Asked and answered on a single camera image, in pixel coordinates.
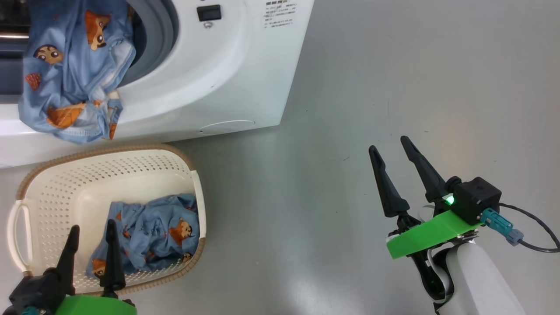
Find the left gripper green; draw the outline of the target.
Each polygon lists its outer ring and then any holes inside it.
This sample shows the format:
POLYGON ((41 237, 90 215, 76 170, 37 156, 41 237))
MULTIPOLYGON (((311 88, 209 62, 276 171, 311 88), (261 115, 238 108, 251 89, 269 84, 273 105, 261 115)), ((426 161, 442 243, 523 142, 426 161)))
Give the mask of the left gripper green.
POLYGON ((102 297, 75 295, 74 261, 79 247, 80 228, 72 226, 56 266, 56 297, 64 298, 56 315, 136 315, 134 305, 118 299, 117 291, 126 287, 116 222, 108 220, 105 241, 108 245, 104 276, 100 279, 102 297))

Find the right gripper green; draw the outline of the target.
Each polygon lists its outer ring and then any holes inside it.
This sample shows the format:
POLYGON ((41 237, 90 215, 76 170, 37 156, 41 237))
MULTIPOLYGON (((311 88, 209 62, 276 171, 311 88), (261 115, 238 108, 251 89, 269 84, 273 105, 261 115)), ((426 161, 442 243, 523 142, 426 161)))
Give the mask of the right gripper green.
POLYGON ((398 229, 386 238, 386 246, 392 259, 409 256, 421 252, 441 243, 446 243, 460 235, 474 231, 481 223, 470 225, 450 210, 454 199, 442 199, 447 195, 445 182, 431 163, 418 150, 407 136, 400 137, 402 147, 420 176, 427 202, 434 202, 443 206, 443 212, 426 222, 410 216, 410 206, 402 199, 390 177, 386 173, 386 165, 376 146, 368 148, 372 169, 378 193, 380 196, 384 216, 397 217, 398 229))

